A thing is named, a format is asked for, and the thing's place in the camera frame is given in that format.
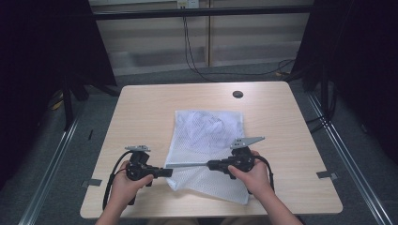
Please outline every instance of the gray carpet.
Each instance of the gray carpet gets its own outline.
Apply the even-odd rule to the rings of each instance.
[[[203,72],[261,73],[277,68],[278,64],[248,65],[235,67],[203,68]],[[267,75],[204,75],[214,82],[256,82],[278,81],[281,78],[274,73]],[[206,83],[209,82],[190,70],[159,72],[117,77],[120,90],[124,85],[154,83]],[[301,81],[290,83],[292,91],[306,120],[317,115],[301,88]],[[74,136],[63,157],[51,189],[39,212],[37,224],[94,224],[94,220],[80,217],[86,189],[82,182],[91,177],[97,162],[107,128],[111,121],[117,97],[110,97],[88,87],[89,100],[74,101],[73,108],[81,113]],[[398,222],[398,166],[393,164],[369,134],[360,128],[358,117],[338,99],[336,113],[332,122],[340,132],[345,144],[357,161],[376,195],[386,206],[390,216]],[[26,206],[38,187],[42,175],[52,159],[65,125],[63,109],[47,111],[43,117],[37,141],[29,156],[23,159],[23,165],[0,192],[0,224],[18,224]],[[318,122],[309,124],[309,129]],[[347,171],[327,132],[323,129],[313,134],[314,141],[330,172],[338,173],[333,181],[344,206],[338,215],[302,216],[307,224],[377,224],[366,202],[360,195],[351,175]],[[120,224],[145,224],[144,219],[122,219]]]

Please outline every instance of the black tape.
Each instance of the black tape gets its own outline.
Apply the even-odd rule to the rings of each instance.
[[[98,180],[98,179],[89,179],[89,180],[85,180],[82,182],[82,187],[83,188],[88,188],[89,186],[100,186],[100,183],[102,182],[102,180]]]
[[[330,177],[331,180],[335,180],[335,179],[339,178],[337,176],[336,172],[330,173],[330,172],[327,172],[327,171],[323,171],[323,172],[317,172],[316,175],[318,175],[319,179]]]

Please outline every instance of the crumpled fabric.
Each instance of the crumpled fabric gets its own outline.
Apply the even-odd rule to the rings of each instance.
[[[175,130],[165,165],[203,163],[231,156],[231,143],[243,138],[241,112],[176,111]],[[208,167],[175,168],[166,178],[173,190],[192,189],[234,203],[246,204],[249,194],[240,180]]]

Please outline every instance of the metal rod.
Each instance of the metal rod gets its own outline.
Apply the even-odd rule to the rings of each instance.
[[[81,118],[83,114],[83,106],[80,106],[78,108],[77,115],[75,119],[73,120],[73,123],[70,125],[69,129],[64,131],[64,135],[62,136],[62,139],[60,143],[58,144],[55,153],[53,155],[53,158],[50,162],[50,165],[47,168],[46,173],[43,175],[41,178],[41,182],[38,186],[38,189],[36,190],[32,200],[30,203],[27,205],[23,216],[19,222],[19,225],[33,225],[36,222],[36,219],[38,218],[38,214],[41,210],[41,207],[44,204],[44,201],[46,200],[47,194],[50,191],[51,184],[53,183],[53,180],[55,179],[56,173],[58,171],[58,168],[62,162],[62,159],[66,152],[68,151],[68,146],[69,143],[73,137],[73,134],[78,126],[79,119]]]
[[[182,168],[182,167],[202,167],[206,166],[205,162],[193,162],[193,163],[169,163],[164,168]]]
[[[93,14],[68,15],[65,19],[121,20],[170,17],[228,16],[254,14],[285,14],[327,12],[337,9],[336,6],[289,6],[289,7],[227,7],[227,8],[188,8],[162,9],[147,11],[103,11]]]

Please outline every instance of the dark backdrop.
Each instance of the dark backdrop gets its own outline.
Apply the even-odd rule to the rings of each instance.
[[[63,77],[115,85],[95,21],[66,18],[81,13],[91,13],[88,1],[0,2],[0,187],[29,150]]]
[[[325,68],[339,94],[398,163],[397,2],[335,4],[337,11],[310,15],[293,72],[305,70],[304,87],[311,90]]]

